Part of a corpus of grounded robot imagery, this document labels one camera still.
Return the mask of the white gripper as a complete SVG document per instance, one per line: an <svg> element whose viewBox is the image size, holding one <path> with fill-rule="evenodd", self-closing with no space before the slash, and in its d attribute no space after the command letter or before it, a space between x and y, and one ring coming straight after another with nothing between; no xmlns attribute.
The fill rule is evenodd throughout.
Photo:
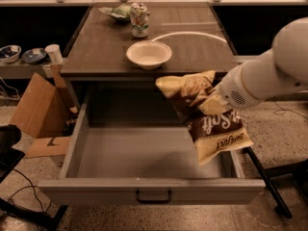
<svg viewBox="0 0 308 231"><path fill-rule="evenodd" d="M244 84L244 65L240 64L230 70L215 86L217 93L211 94L199 105L204 115L219 115L228 110L228 105L235 109L246 109L261 103Z"/></svg>

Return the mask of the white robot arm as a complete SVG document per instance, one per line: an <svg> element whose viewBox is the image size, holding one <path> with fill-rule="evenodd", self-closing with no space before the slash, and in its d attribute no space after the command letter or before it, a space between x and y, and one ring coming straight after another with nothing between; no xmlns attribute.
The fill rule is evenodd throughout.
<svg viewBox="0 0 308 231"><path fill-rule="evenodd" d="M199 106L205 115L246 109L274 96L307 90L308 18L283 27L271 49L230 70Z"/></svg>

